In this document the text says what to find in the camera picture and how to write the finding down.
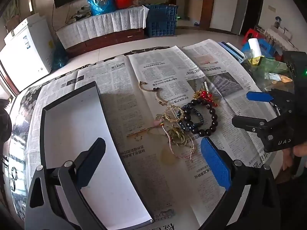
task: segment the person's hand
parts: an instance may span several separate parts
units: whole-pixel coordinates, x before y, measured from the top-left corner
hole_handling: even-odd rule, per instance
[[[291,149],[284,149],[283,151],[283,161],[282,169],[286,170],[288,167],[291,167],[293,164],[293,159],[291,156]],[[293,147],[293,153],[295,156],[302,157],[307,155],[307,142],[299,144]]]

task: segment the blue plastic bag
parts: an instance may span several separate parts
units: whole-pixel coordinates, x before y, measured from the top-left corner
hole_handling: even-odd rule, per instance
[[[116,10],[115,0],[108,0],[105,5],[99,6],[95,0],[87,0],[93,16],[111,13]]]
[[[58,70],[59,68],[64,67],[69,60],[62,43],[57,42],[55,45],[56,49],[53,53],[52,70]]]

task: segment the refrigerator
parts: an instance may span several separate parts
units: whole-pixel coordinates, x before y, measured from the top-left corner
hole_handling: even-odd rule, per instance
[[[45,17],[24,19],[4,41],[0,61],[20,92],[51,72],[55,46]]]

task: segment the jewelry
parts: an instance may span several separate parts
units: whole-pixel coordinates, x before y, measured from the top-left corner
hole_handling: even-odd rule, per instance
[[[202,103],[203,105],[206,105],[206,108],[209,110],[209,113],[211,114],[211,119],[212,119],[211,126],[206,130],[198,129],[198,127],[201,126],[204,123],[204,120],[202,120],[200,123],[193,123],[191,121],[191,116],[189,115],[189,112],[191,113],[191,109],[193,108],[193,106],[197,105],[198,103],[199,104]],[[187,103],[185,105],[185,108],[190,109],[190,110],[184,111],[185,112],[184,118],[189,119],[189,120],[186,122],[186,125],[184,125],[182,121],[178,122],[179,126],[183,130],[191,131],[193,134],[198,134],[200,137],[210,136],[211,133],[216,131],[216,127],[218,125],[218,122],[217,122],[218,117],[215,113],[215,109],[212,108],[212,104],[210,102],[208,102],[207,100],[202,100],[202,98],[198,98],[197,100],[192,99],[191,103]]]
[[[219,106],[216,102],[214,102],[215,99],[213,95],[209,92],[209,88],[206,81],[203,83],[202,88],[194,93],[193,98],[195,99],[202,98],[203,100],[206,100],[208,103],[212,103],[212,105],[215,107]]]
[[[178,124],[181,127],[181,129],[183,129],[185,131],[190,131],[192,128],[200,127],[200,126],[202,126],[204,124],[204,117],[203,117],[203,115],[198,110],[196,110],[194,107],[187,107],[186,105],[184,105],[182,107],[182,110],[184,111],[183,120],[187,122],[187,125],[185,126],[183,124],[182,120],[180,120],[178,122]],[[194,112],[199,117],[199,120],[200,120],[199,123],[193,123],[192,125],[190,125],[189,121],[191,121],[191,116],[190,116],[191,112]]]
[[[154,93],[155,93],[155,92],[157,92],[157,91],[159,90],[158,87],[154,87],[152,90],[147,90],[147,89],[143,88],[142,85],[147,85],[147,84],[148,84],[147,82],[140,81],[139,86],[140,86],[140,88],[141,88],[143,91],[147,91],[147,92],[154,92]]]
[[[173,113],[174,119],[172,119],[172,118],[168,115],[168,112],[169,112],[169,111],[171,111],[171,112]],[[183,117],[184,117],[183,114],[184,114],[184,111],[183,111],[179,106],[170,104],[170,105],[166,108],[166,110],[164,111],[163,117],[164,117],[167,121],[169,121],[170,123],[177,123],[177,122],[179,122],[180,120],[183,119]]]
[[[168,130],[167,133],[172,139],[172,144],[181,146],[186,145],[188,143],[188,140],[185,137],[187,134],[179,127],[175,127],[174,125],[172,125],[172,128]]]
[[[143,90],[143,91],[146,91],[146,92],[153,92],[153,93],[156,93],[156,96],[157,98],[160,100],[159,101],[159,104],[160,105],[170,105],[170,103],[162,98],[159,97],[158,95],[158,91],[160,91],[161,89],[159,87],[154,87],[152,90],[148,90],[148,89],[145,89],[143,88],[143,85],[147,85],[148,83],[147,82],[143,82],[143,81],[140,81],[139,82],[139,86],[140,86],[140,89]]]
[[[167,131],[167,130],[165,129],[165,127],[164,127],[163,118],[160,119],[160,125],[161,125],[162,129],[164,130],[165,134],[166,134],[167,137],[168,137],[168,144],[169,144],[169,149],[171,150],[171,153],[172,153],[175,157],[177,157],[177,158],[180,158],[180,159],[190,159],[190,160],[192,161],[192,155],[193,155],[193,153],[194,153],[194,151],[195,151],[195,146],[194,146],[194,142],[193,142],[192,138],[190,137],[191,142],[192,142],[192,150],[191,150],[190,155],[189,155],[189,156],[185,156],[185,157],[177,156],[177,155],[174,153],[173,149],[172,149],[172,139],[171,139],[171,136],[169,135],[168,131]]]

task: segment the patterned tablecloth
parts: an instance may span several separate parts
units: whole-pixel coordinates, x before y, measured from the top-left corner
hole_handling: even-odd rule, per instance
[[[165,49],[165,48],[169,48],[169,47],[152,47],[152,48],[146,48],[146,49],[133,50],[131,52],[124,53],[124,55],[131,55],[131,54],[148,52],[151,50]],[[59,79],[65,75],[76,72],[88,66],[93,66],[95,64],[96,63],[87,64],[81,68],[78,68],[76,70],[63,74],[53,80]],[[46,83],[31,87],[28,89],[28,91],[26,92],[26,94],[21,100],[21,104],[20,104],[18,115],[16,117],[16,121],[12,122],[13,129],[12,129],[12,135],[10,139],[10,150],[9,150],[9,177],[12,178],[12,176],[14,176],[14,178],[16,179],[16,180],[10,179],[11,180],[10,183],[11,183],[12,200],[15,206],[16,213],[22,220],[24,220],[24,217],[25,217],[26,201],[27,201],[27,196],[28,196],[27,186],[25,184],[26,182],[25,177],[26,177],[26,145],[27,145],[27,139],[28,139],[28,132],[30,128],[30,122],[31,122],[33,110],[34,110],[34,107],[37,101],[37,97],[39,95],[39,92],[42,86],[50,83],[53,80],[50,80]],[[17,177],[15,177],[14,172],[11,172],[13,167],[16,168],[17,173],[19,174]]]

